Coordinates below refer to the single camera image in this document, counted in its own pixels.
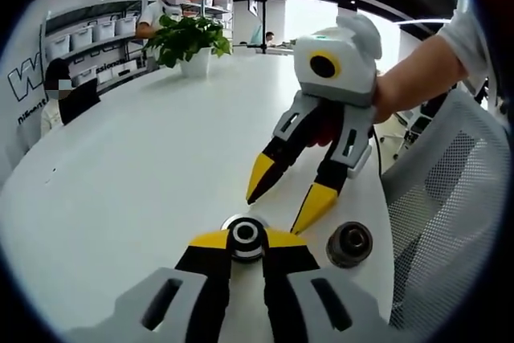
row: black border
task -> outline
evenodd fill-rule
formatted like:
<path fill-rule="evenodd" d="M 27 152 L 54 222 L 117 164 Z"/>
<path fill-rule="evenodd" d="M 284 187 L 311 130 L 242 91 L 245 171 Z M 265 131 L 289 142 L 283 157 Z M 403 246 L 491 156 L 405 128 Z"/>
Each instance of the black border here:
<path fill-rule="evenodd" d="M 10 36 L 10 31 L 17 24 L 20 15 L 28 6 L 30 0 L 4 0 L 7 6 L 2 8 L 2 28 L 0 28 L 0 47 L 3 48 Z M 496 61 L 497 74 L 504 90 L 511 98 L 514 96 L 513 66 L 509 59 L 512 51 L 509 43 L 514 42 L 511 26 L 507 19 L 509 7 L 513 0 L 476 0 L 481 10 L 480 22 L 486 30 L 486 36 L 491 43 L 492 57 Z M 454 317 L 433 336 L 432 341 L 475 341 L 482 337 L 496 339 L 501 336 L 510 336 L 511 326 L 510 300 L 514 284 L 512 262 L 514 227 L 510 209 L 514 204 L 514 197 L 509 195 L 506 205 L 504 221 L 487 266 L 481 277 L 477 280 L 475 291 L 463 302 L 460 310 Z M 37 342 L 59 341 L 50 329 L 44 325 L 34 314 L 31 306 L 24 300 L 22 294 L 15 286 L 10 271 L 2 256 L 0 271 L 0 310 L 2 317 L 2 341 Z"/>

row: yellow circle eye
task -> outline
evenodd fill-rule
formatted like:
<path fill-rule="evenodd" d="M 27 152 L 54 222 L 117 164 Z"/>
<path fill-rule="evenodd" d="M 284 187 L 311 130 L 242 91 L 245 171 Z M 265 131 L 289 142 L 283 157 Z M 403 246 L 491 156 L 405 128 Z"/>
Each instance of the yellow circle eye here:
<path fill-rule="evenodd" d="M 330 79 L 341 73 L 339 59 L 327 51 L 314 51 L 310 60 L 311 69 L 317 76 Z"/>

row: human arm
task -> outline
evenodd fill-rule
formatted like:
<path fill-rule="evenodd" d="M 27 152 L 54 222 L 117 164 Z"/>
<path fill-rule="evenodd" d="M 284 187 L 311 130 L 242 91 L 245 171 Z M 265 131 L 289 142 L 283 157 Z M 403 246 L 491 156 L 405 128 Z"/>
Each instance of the human arm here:
<path fill-rule="evenodd" d="M 447 92 L 469 76 L 479 91 L 487 75 L 487 60 L 471 10 L 456 10 L 451 22 L 424 41 L 402 62 L 377 78 L 376 122 L 394 112 L 412 109 Z"/>
<path fill-rule="evenodd" d="M 137 21 L 136 38 L 151 39 L 155 36 L 155 29 L 152 27 L 153 19 L 153 8 L 147 6 Z"/>

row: desk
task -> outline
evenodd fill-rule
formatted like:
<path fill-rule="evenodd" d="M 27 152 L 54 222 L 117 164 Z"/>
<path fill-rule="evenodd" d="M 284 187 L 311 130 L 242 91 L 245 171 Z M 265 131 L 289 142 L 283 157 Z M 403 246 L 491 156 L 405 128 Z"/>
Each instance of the desk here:
<path fill-rule="evenodd" d="M 261 48 L 255 49 L 257 54 L 262 54 L 263 50 Z M 266 49 L 266 54 L 269 55 L 293 55 L 295 52 L 291 48 L 281 48 L 281 47 L 268 47 Z"/>
<path fill-rule="evenodd" d="M 37 143 L 0 195 L 0 240 L 51 327 L 64 332 L 104 320 L 121 293 L 174 267 L 195 235 L 234 214 L 289 230 L 326 149 L 307 149 L 251 208 L 245 194 L 255 157 L 298 87 L 286 56 L 214 59 L 204 81 L 163 69 L 105 94 Z M 352 220 L 370 229 L 373 251 L 349 273 L 387 319 L 393 244 L 376 157 L 304 232 L 321 266 L 329 264 L 328 237 Z M 234 266 L 220 341 L 271 341 L 259 263 Z"/>

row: ceiling light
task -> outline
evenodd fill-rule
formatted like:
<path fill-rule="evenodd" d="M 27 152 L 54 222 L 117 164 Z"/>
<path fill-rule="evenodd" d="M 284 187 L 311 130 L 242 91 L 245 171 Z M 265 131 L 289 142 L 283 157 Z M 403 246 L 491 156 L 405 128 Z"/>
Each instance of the ceiling light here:
<path fill-rule="evenodd" d="M 419 24 L 419 23 L 437 23 L 437 24 L 447 24 L 450 22 L 450 19 L 416 19 L 416 20 L 402 20 L 401 22 L 394 22 L 399 26 L 404 24 Z"/>

